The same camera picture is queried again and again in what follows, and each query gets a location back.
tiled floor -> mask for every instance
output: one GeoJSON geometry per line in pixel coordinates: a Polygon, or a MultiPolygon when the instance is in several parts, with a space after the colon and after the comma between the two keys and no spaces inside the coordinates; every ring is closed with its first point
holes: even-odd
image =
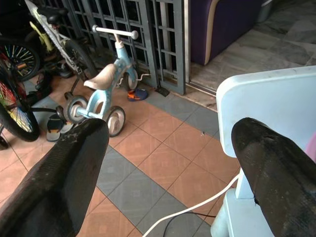
{"type": "Polygon", "coordinates": [[[269,18],[237,39],[207,65],[191,64],[191,80],[216,90],[228,77],[316,65],[316,3],[274,1],[269,18]]]}
{"type": "MultiPolygon", "coordinates": [[[[55,78],[53,93],[37,106],[64,104],[64,88],[70,88],[73,80],[55,78]]],[[[30,82],[26,85],[32,90],[30,82]]],[[[77,93],[82,89],[80,82],[77,93]]],[[[237,173],[238,161],[227,157],[218,141],[216,112],[176,95],[149,92],[145,101],[128,102],[126,92],[114,91],[113,104],[124,108],[126,124],[118,137],[110,139],[80,237],[140,237],[159,218],[216,194],[237,173]]],[[[82,94],[89,96],[91,91],[82,94]]],[[[54,145],[45,139],[49,115],[37,114],[41,136],[35,142],[4,132],[10,147],[0,151],[0,206],[54,145]]],[[[216,215],[222,201],[220,197],[196,211],[216,215]]],[[[212,221],[182,215],[170,225],[167,236],[209,237],[212,221]]],[[[149,236],[162,236],[166,224],[149,236]]]]}

white handlebar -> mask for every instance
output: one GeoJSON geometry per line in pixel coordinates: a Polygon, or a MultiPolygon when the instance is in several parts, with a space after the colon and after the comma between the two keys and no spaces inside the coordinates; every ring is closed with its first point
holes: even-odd
{"type": "Polygon", "coordinates": [[[121,35],[121,36],[130,36],[130,37],[132,37],[133,40],[136,40],[138,38],[137,31],[132,31],[132,32],[119,31],[119,30],[98,27],[97,25],[92,26],[92,31],[93,32],[112,33],[112,34],[121,35]]]}

metal gate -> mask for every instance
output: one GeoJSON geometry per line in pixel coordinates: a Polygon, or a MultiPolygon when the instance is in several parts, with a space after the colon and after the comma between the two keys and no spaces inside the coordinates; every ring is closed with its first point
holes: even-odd
{"type": "Polygon", "coordinates": [[[69,9],[61,30],[70,37],[87,37],[97,52],[115,56],[115,38],[91,27],[137,30],[140,37],[121,37],[145,83],[185,93],[184,9],[182,0],[47,0],[47,6],[69,9]]]}

